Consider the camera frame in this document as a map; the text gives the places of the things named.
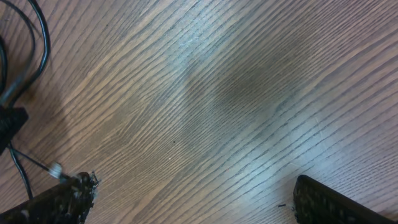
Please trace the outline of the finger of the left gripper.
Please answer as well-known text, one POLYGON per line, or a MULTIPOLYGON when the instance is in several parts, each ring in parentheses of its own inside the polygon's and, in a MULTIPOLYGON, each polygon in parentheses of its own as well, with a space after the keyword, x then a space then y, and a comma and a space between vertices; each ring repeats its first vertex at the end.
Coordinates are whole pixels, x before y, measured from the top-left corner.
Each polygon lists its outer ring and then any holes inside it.
POLYGON ((29 115, 24 108, 1 106, 1 154, 28 119, 29 115))

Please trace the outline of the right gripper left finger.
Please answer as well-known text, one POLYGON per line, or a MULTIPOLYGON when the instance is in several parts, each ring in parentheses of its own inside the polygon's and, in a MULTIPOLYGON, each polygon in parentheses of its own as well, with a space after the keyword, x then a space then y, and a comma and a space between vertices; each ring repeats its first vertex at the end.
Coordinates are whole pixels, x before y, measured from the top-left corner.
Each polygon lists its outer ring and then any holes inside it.
POLYGON ((94 205, 99 181, 80 172, 1 214, 5 224, 84 223, 94 205))

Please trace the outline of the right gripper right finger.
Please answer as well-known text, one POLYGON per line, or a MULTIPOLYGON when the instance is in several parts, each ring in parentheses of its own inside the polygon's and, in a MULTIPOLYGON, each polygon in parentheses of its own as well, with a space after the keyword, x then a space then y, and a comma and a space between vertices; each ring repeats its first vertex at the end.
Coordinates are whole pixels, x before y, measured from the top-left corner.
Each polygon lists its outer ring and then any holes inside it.
POLYGON ((293 198, 299 224, 395 224, 307 175, 297 177, 293 198))

